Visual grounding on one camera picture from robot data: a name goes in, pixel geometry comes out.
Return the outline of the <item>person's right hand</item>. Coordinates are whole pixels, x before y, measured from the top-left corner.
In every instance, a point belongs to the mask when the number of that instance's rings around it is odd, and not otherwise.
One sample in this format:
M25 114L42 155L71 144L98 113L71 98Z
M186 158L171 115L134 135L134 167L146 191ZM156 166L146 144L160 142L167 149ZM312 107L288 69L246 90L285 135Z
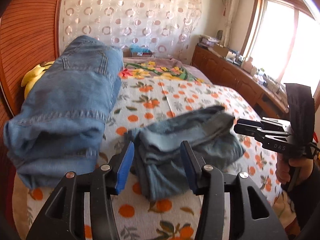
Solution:
M298 178L296 179L296 185L301 184L307 180L313 171L313 160L304 156L299 158L285 159L285 157L278 153L276 164L276 177L277 180L285 185L291 180L290 168L300 168Z

